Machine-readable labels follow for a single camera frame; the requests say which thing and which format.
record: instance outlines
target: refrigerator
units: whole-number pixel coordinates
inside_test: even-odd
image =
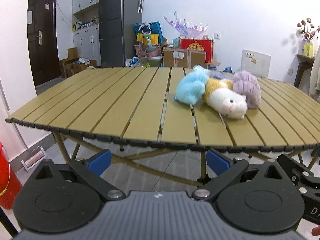
[[[139,0],[99,0],[99,38],[102,67],[123,67],[135,56],[134,24],[142,22]]]

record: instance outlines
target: bucket handle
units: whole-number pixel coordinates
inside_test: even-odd
[[[9,159],[8,159],[8,164],[9,164],[9,178],[8,178],[8,184],[7,186],[4,188],[4,190],[2,192],[0,192],[0,197],[7,191],[7,188],[9,186],[9,182],[10,182],[10,162],[9,162]]]

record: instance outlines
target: gray ribbed surface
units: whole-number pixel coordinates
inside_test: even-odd
[[[185,192],[132,192],[122,201],[108,202],[100,215],[79,230],[63,235],[23,231],[16,240],[303,240],[296,232],[255,236],[232,228],[207,202],[191,200]]]

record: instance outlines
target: electrical socket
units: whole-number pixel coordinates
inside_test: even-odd
[[[292,68],[288,68],[287,74],[290,75],[290,76],[292,76],[292,74],[293,74],[293,69],[292,69]]]
[[[214,39],[219,40],[220,39],[220,33],[215,33],[214,34]]]

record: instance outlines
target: brown door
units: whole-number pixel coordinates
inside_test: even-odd
[[[28,47],[35,86],[60,76],[55,4],[55,0],[28,2]]]

